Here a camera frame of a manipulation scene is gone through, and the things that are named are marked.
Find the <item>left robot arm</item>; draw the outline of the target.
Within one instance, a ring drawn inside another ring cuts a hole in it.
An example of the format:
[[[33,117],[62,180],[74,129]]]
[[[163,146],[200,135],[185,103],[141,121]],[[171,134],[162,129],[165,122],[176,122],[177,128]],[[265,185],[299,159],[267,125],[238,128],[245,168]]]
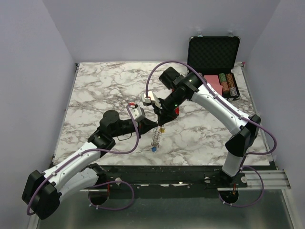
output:
[[[102,188],[106,177],[100,172],[94,172],[89,164],[107,153],[126,155],[137,148],[142,134],[157,127],[157,123],[145,117],[141,107],[127,107],[129,119],[120,119],[115,110],[103,114],[97,130],[88,138],[79,150],[44,172],[35,170],[28,176],[22,200],[27,204],[27,215],[36,214],[41,219],[49,217],[59,206],[60,198],[65,196],[64,185],[77,177],[76,191],[84,187]],[[113,151],[115,137],[126,134],[136,134],[136,142],[128,151]]]

